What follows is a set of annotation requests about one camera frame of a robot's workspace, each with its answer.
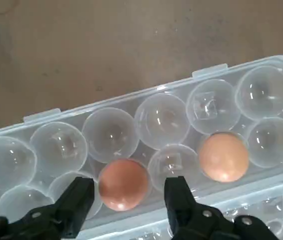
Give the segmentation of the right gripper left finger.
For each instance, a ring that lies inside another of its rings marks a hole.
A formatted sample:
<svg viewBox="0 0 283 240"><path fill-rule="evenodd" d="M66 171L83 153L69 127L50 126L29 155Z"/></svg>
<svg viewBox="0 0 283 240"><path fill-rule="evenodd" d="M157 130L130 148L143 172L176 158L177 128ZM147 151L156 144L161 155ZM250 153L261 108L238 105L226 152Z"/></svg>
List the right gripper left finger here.
<svg viewBox="0 0 283 240"><path fill-rule="evenodd" d="M58 200L9 223L0 216L0 240L75 239L95 200L92 178L76 177Z"/></svg>

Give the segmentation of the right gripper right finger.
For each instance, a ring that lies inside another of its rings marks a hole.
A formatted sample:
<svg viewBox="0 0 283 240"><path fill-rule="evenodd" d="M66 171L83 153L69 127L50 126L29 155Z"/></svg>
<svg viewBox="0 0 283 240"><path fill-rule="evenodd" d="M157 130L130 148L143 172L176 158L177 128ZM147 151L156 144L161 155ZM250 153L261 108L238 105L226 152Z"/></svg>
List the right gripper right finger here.
<svg viewBox="0 0 283 240"><path fill-rule="evenodd" d="M233 221L215 207L196 202L183 176L168 177L164 201L173 240L277 240L267 225L252 215Z"/></svg>

